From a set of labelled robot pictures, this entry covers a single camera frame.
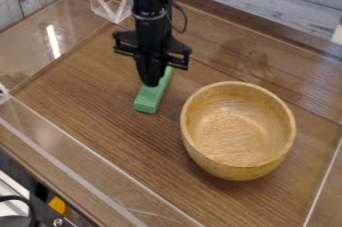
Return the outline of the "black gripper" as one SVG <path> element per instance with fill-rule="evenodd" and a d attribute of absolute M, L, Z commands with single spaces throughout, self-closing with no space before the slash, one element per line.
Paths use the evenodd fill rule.
<path fill-rule="evenodd" d="M 116 32 L 114 50 L 130 56 L 141 82 L 156 87 L 166 65 L 186 70 L 190 49 L 172 36 L 172 18 L 168 14 L 157 19 L 134 18 L 134 29 Z"/>

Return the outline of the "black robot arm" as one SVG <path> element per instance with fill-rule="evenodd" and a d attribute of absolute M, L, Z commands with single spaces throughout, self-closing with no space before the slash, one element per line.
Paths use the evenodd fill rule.
<path fill-rule="evenodd" d="M 113 34 L 113 50 L 133 58 L 142 84 L 156 87 L 168 66 L 188 69 L 192 50 L 172 36 L 172 8 L 184 10 L 173 0 L 132 1 L 134 29 Z"/>

